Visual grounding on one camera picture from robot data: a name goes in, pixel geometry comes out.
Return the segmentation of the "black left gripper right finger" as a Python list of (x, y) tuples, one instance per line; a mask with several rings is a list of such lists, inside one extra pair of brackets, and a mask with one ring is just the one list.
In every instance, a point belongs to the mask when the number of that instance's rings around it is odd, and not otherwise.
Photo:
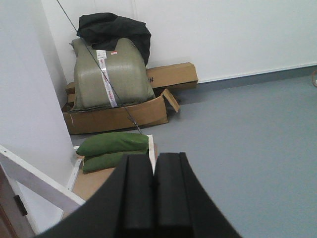
[(159, 154), (154, 179), (159, 238), (240, 237), (199, 182), (184, 152)]

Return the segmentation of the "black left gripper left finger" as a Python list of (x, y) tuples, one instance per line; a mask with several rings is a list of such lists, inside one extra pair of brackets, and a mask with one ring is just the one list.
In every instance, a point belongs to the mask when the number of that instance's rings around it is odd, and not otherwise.
[(124, 155), (84, 205), (39, 237), (152, 238), (153, 178), (148, 155)]

